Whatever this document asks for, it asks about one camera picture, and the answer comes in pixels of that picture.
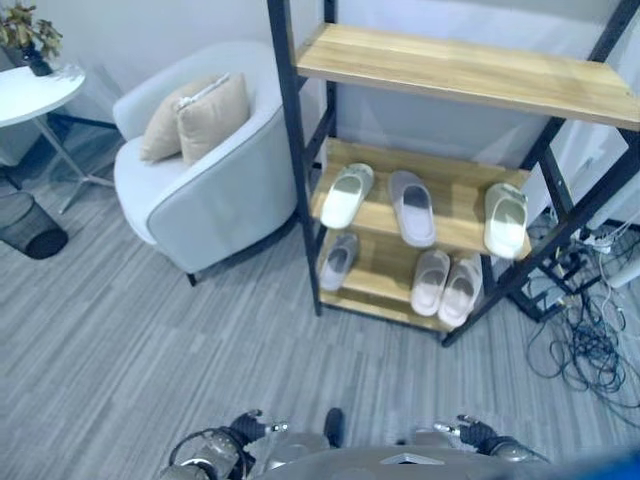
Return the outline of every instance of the beige cushion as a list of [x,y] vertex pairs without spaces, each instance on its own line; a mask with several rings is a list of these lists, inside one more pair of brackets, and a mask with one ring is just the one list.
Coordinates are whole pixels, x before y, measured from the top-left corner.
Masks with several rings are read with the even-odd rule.
[[183,97],[195,95],[207,86],[215,83],[221,75],[201,78],[188,85],[183,85],[164,99],[144,132],[140,158],[145,162],[157,162],[175,155],[180,151],[178,135],[178,118],[176,108]]
[[213,90],[178,108],[178,133],[184,161],[193,165],[249,119],[244,75],[230,75]]

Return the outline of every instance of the white armchair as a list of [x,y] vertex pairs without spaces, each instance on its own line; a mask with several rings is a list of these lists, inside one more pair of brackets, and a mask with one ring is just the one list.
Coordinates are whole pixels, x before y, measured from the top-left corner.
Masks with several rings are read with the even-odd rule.
[[[179,155],[142,162],[142,135],[162,100],[194,79],[227,72],[245,75],[249,120],[191,167]],[[257,242],[293,213],[296,194],[278,73],[267,46],[233,42],[201,50],[129,92],[113,114],[127,140],[114,168],[124,215],[142,240],[186,273]]]

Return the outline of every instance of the table leg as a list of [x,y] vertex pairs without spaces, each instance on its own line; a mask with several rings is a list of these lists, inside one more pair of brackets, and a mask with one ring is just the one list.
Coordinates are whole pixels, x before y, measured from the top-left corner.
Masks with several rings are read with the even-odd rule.
[[61,214],[64,213],[67,210],[67,208],[69,208],[73,200],[75,200],[75,198],[80,193],[80,190],[82,189],[82,186],[85,183],[93,183],[95,185],[102,185],[104,187],[111,187],[111,188],[114,187],[114,184],[111,180],[106,180],[104,178],[97,177],[95,175],[92,175],[91,173],[85,173],[78,166],[78,164],[73,160],[73,158],[69,154],[69,151],[64,147],[64,145],[62,145],[62,142],[60,142],[57,135],[49,128],[49,125],[47,125],[46,120],[43,120],[43,117],[36,117],[33,119],[33,122],[36,124],[40,132],[42,132],[44,137],[49,141],[49,143],[53,145],[53,148],[56,149],[56,152],[58,152],[58,155],[60,155],[62,160],[79,177],[76,180],[77,184],[74,187],[73,191],[71,192],[71,195],[69,196],[69,198],[67,198],[67,200],[65,200],[62,207],[60,208]]

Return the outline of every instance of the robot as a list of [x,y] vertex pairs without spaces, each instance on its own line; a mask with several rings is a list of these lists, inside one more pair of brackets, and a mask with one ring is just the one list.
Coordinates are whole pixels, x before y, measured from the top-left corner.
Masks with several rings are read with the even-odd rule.
[[[329,411],[324,434],[291,433],[287,423],[260,423],[254,410],[229,427],[194,432],[171,452],[169,466],[158,480],[463,480],[529,476],[527,466],[548,460],[512,437],[468,415],[458,425],[436,423],[433,431],[418,430],[411,444],[376,448],[340,448],[344,415]],[[270,448],[257,460],[245,447],[269,436]],[[451,437],[476,449],[456,449]],[[182,461],[180,451],[200,446]]]

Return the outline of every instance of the shoe rack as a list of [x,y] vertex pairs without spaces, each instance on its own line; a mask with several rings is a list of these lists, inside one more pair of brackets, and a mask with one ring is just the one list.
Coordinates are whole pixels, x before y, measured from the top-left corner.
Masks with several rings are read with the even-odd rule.
[[[588,61],[340,25],[336,0],[325,0],[325,23],[295,51],[289,0],[268,0],[268,6],[298,192],[297,214],[318,315],[322,305],[355,310],[445,332],[442,343],[449,346],[501,299],[516,293],[545,258],[640,170],[640,102],[603,63],[637,11],[637,0],[620,2]],[[305,146],[298,94],[307,78],[327,81],[327,109]],[[537,113],[551,120],[522,169],[358,145],[336,138],[336,82]],[[550,149],[564,119],[610,125],[629,144],[629,150],[577,204]],[[311,191],[310,171],[327,137],[328,164]],[[317,220],[338,172],[355,162],[364,162],[375,172],[373,188],[349,228],[359,236],[359,257],[343,288],[323,292],[318,265],[336,232],[327,232]],[[498,182],[521,187],[538,163],[560,223],[535,249],[527,239],[522,258],[496,279],[483,241],[484,192]],[[398,169],[417,174],[432,195],[435,247],[454,257],[482,254],[485,295],[467,322],[453,331],[437,318],[415,314],[409,304],[420,250],[400,238],[388,197],[389,176]]]

